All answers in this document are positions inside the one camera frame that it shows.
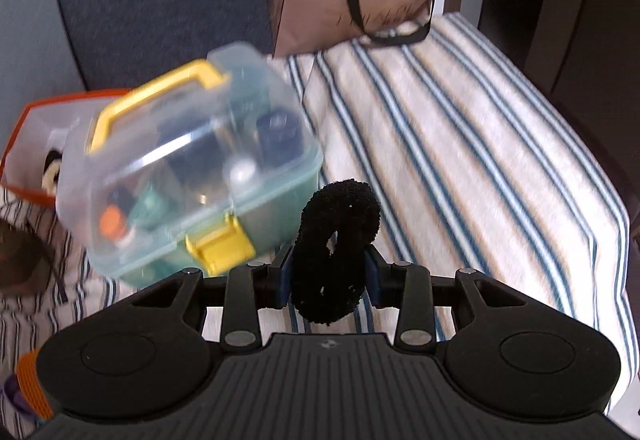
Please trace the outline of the black fluffy scrunchie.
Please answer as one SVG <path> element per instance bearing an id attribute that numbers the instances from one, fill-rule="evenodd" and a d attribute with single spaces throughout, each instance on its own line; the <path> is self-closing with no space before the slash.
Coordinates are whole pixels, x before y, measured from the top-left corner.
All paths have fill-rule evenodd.
<path id="1" fill-rule="evenodd" d="M 291 301 L 304 319 L 330 325 L 355 310 L 366 285 L 366 251 L 380 222 L 380 205 L 366 182 L 330 183 L 311 196 L 290 271 Z"/>

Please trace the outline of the orange honeycomb mesh pad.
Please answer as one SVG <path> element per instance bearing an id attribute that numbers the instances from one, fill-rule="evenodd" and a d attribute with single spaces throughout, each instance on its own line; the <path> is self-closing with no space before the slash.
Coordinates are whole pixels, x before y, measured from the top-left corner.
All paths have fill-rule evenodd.
<path id="1" fill-rule="evenodd" d="M 50 420 L 54 411 L 37 375 L 38 353 L 39 349 L 34 349 L 21 356 L 16 364 L 15 375 L 21 393 L 32 412 L 40 420 Z"/>

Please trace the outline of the purple plush cloth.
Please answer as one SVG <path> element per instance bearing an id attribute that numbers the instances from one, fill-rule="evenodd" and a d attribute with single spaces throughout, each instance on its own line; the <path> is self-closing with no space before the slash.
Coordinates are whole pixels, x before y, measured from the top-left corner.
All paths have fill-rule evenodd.
<path id="1" fill-rule="evenodd" d="M 26 418 L 37 417 L 36 413 L 25 399 L 24 394 L 22 394 L 20 384 L 18 383 L 17 376 L 15 374 L 9 374 L 9 376 L 3 380 L 1 392 L 8 399 L 10 405 L 18 415 Z"/>

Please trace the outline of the clear plastic storage box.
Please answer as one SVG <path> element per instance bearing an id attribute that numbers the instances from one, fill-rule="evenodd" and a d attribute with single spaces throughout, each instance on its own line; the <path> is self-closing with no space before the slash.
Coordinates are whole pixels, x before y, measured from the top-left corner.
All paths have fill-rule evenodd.
<path id="1" fill-rule="evenodd" d="M 236 42 L 79 117 L 55 210 L 103 276 L 219 276 L 295 238 L 322 158 L 294 88 Z"/>

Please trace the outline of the striped sofa cover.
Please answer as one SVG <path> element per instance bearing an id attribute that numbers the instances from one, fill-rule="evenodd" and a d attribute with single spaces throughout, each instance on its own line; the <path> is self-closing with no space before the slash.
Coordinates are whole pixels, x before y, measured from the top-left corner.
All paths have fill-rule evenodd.
<path id="1" fill-rule="evenodd" d="M 132 287 L 91 267 L 55 205 L 1 186 L 1 218 L 53 249 L 67 296 L 52 283 L 1 296 L 1 385 L 39 349 L 54 411 L 23 417 L 1 392 L 2 437 L 623 438 L 608 409 L 639 368 L 629 218 L 548 100 L 457 14 L 418 44 L 267 62 L 321 147 L 314 193 L 368 183 L 381 208 L 370 246 L 430 271 L 434 349 L 395 349 L 398 310 L 373 307 L 364 285 L 330 325 L 290 294 L 258 311 L 261 349 L 227 350 L 233 267 Z"/>

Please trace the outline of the brown plaid pouch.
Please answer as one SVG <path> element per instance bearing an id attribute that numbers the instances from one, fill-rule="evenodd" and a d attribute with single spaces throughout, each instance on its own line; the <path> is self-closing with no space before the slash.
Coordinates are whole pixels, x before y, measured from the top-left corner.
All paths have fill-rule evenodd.
<path id="1" fill-rule="evenodd" d="M 53 249 L 29 222 L 17 226 L 1 219 L 1 296 L 36 296 L 44 293 L 50 283 L 61 290 L 61 298 L 66 302 Z"/>

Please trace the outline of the black white plush toy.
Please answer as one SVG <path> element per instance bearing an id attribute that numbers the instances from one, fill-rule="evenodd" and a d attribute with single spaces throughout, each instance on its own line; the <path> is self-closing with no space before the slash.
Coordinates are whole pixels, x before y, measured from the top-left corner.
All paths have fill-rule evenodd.
<path id="1" fill-rule="evenodd" d="M 56 148 L 51 148 L 44 160 L 41 188 L 43 192 L 52 197 L 55 197 L 58 192 L 62 159 L 63 153 Z"/>

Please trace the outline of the orange cardboard box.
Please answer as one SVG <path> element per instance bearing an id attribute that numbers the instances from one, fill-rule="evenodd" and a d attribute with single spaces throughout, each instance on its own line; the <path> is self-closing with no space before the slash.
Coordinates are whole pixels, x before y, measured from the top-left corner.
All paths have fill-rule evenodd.
<path id="1" fill-rule="evenodd" d="M 67 134 L 81 116 L 93 117 L 101 107 L 128 92 L 128 88 L 109 88 L 27 104 L 1 158 L 1 186 L 31 204 L 53 209 L 55 197 L 41 187 L 50 150 L 63 152 Z"/>

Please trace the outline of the light grey back cushion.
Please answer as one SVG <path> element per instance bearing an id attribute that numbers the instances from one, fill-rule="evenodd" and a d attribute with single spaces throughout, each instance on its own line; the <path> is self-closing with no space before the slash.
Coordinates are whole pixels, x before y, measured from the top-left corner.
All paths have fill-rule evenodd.
<path id="1" fill-rule="evenodd" d="M 1 143 L 34 100 L 85 92 L 58 0 L 1 0 Z"/>

